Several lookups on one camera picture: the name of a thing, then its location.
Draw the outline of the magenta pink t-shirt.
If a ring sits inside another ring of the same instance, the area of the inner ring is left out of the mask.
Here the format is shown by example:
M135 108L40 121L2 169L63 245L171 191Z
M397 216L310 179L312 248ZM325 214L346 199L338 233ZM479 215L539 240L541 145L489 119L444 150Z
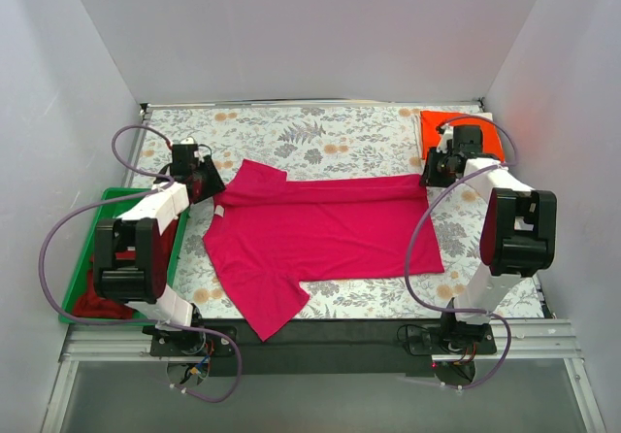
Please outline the magenta pink t-shirt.
M415 174L290 181L244 160L213 198L203 237L224 292L261 341L307 305L303 282L444 270L427 191Z

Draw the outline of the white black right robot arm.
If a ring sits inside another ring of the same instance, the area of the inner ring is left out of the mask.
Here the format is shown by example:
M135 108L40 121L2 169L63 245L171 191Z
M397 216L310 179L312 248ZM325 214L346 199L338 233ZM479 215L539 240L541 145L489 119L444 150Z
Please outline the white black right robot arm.
M487 324L521 280L551 266L556 250L557 197L517 180L500 157L483 149L475 124L437 126L440 140L427 149L420 184L449 189L465 183L487 202L480 264L466 289L448 304L439 329L441 345L461 352L474 341L472 325Z

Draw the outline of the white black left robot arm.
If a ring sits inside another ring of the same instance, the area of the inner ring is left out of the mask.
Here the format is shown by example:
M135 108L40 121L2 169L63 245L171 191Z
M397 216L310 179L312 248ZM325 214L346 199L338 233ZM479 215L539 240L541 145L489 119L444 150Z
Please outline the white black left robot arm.
M159 323L177 325L173 343L187 355L205 347L207 333L192 322L192 304L172 289L168 275L182 216L225 189L212 154L201 153L205 147L191 137L172 144L172 160L161 173L174 183L155 185L127 212L100 220L94 234L96 295Z

